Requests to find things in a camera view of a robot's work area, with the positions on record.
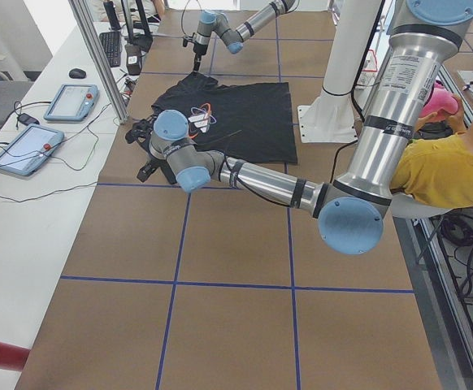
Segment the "blue cap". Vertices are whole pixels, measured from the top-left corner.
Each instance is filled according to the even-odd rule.
[[[319,234],[328,246],[343,254],[364,254],[383,234],[383,218],[368,201],[338,197],[319,212]]]
[[[240,50],[242,50],[243,47],[244,47],[244,44],[242,42],[234,42],[228,45],[228,50],[231,54],[236,54]]]
[[[473,0],[406,0],[416,18],[438,26],[450,26],[473,18]]]
[[[155,120],[154,131],[166,141],[178,141],[188,135],[188,120],[177,110],[165,110]]]
[[[210,172],[205,167],[189,167],[180,171],[177,175],[177,183],[187,193],[210,182]]]
[[[204,24],[212,24],[217,20],[217,13],[213,11],[202,11],[201,13],[201,22]]]

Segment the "keyboard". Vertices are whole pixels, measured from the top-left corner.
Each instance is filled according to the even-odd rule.
[[[118,67],[121,64],[121,33],[119,31],[101,32],[99,41],[105,50],[110,67]]]

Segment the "black cloth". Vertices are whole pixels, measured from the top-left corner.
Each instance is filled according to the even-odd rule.
[[[297,163],[288,83],[219,85],[213,77],[189,74],[152,105],[154,113],[210,103],[216,123],[194,141],[198,150],[219,150],[250,163]]]

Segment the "computer mouse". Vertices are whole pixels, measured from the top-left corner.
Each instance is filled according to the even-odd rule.
[[[71,69],[68,72],[68,76],[71,79],[84,79],[87,76],[87,72],[84,71],[83,69],[79,69],[78,67],[75,67],[74,69]]]

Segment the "metal pole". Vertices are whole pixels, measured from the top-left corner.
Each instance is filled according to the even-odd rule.
[[[68,0],[68,2],[71,5],[72,12],[80,28],[81,35],[83,35],[90,57],[92,57],[92,61],[98,70],[106,94],[114,107],[115,114],[119,118],[119,122],[124,124],[128,120],[128,112],[126,111],[124,100],[117,89],[117,84],[112,75],[110,65],[108,64],[105,52],[99,41],[98,33],[93,26],[89,6],[87,6],[85,0]]]

